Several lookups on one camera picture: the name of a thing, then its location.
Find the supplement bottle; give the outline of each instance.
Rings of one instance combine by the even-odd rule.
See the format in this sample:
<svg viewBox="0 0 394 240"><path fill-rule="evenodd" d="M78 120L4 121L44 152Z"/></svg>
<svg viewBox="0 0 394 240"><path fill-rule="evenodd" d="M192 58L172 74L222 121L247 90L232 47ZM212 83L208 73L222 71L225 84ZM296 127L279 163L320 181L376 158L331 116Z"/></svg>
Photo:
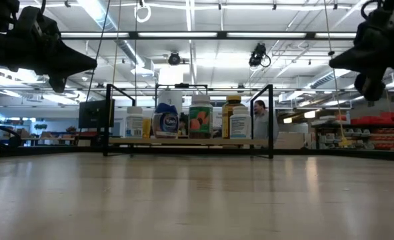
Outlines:
<svg viewBox="0 0 394 240"><path fill-rule="evenodd" d="M155 138L177 138L179 117L174 105L158 104L152 117L152 131Z"/></svg>
<svg viewBox="0 0 394 240"><path fill-rule="evenodd" d="M125 137L142 138L142 108L128 107L125 118Z"/></svg>
<svg viewBox="0 0 394 240"><path fill-rule="evenodd" d="M229 131L231 139L251 138L251 117L247 107L237 106L233 108L229 126L231 126Z"/></svg>
<svg viewBox="0 0 394 240"><path fill-rule="evenodd" d="M244 107L244 105L241 104L241 96L238 95L227 96L226 101L226 104L222 106L222 138L229 139L229 124L231 124L229 120L232 116L233 108L237 106Z"/></svg>
<svg viewBox="0 0 394 240"><path fill-rule="evenodd" d="M213 106L210 96L193 95L189 106L189 138L209 139L213 133Z"/></svg>

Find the wooden floor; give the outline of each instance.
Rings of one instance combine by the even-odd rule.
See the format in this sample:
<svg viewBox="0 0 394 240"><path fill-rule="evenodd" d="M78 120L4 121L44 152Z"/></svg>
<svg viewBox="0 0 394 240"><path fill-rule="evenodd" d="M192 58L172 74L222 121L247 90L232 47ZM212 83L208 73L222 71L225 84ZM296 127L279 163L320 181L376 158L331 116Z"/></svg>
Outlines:
<svg viewBox="0 0 394 240"><path fill-rule="evenodd" d="M394 162L0 159L0 239L394 239Z"/></svg>

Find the person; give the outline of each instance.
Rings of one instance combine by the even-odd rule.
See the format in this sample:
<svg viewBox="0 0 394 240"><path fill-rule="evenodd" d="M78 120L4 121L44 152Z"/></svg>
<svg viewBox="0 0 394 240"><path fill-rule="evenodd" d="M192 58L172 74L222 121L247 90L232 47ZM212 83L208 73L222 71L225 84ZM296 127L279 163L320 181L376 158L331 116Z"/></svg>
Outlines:
<svg viewBox="0 0 394 240"><path fill-rule="evenodd" d="M265 103L262 100L257 100L254 106L255 118L254 118L254 139L267 139L268 138L268 111L266 110ZM273 110L274 114L274 142L278 138L279 128L277 117L275 116L275 110Z"/></svg>

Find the white cap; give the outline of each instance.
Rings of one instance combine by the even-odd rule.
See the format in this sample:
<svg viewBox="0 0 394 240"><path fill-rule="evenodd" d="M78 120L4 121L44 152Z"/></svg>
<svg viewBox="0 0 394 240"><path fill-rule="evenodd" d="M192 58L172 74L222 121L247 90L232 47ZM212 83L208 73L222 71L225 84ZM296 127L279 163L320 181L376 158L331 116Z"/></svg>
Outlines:
<svg viewBox="0 0 394 240"><path fill-rule="evenodd" d="M232 108L232 112L235 113L240 113L240 114L248 114L249 110L246 106L236 106Z"/></svg>
<svg viewBox="0 0 394 240"><path fill-rule="evenodd" d="M203 94L192 95L192 102L210 103L210 96Z"/></svg>
<svg viewBox="0 0 394 240"><path fill-rule="evenodd" d="M128 114L142 114L142 107L128 107L127 113Z"/></svg>

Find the computer monitor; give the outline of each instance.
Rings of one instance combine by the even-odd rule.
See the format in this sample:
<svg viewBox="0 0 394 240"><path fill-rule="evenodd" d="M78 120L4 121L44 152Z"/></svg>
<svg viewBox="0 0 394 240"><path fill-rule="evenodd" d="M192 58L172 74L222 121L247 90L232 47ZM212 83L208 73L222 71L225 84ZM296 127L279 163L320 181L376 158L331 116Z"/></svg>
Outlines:
<svg viewBox="0 0 394 240"><path fill-rule="evenodd" d="M111 116L109 126L114 126L114 106L115 100L112 99ZM89 101L79 104L79 119L78 128L97 128L105 127L107 119L107 112L105 100Z"/></svg>

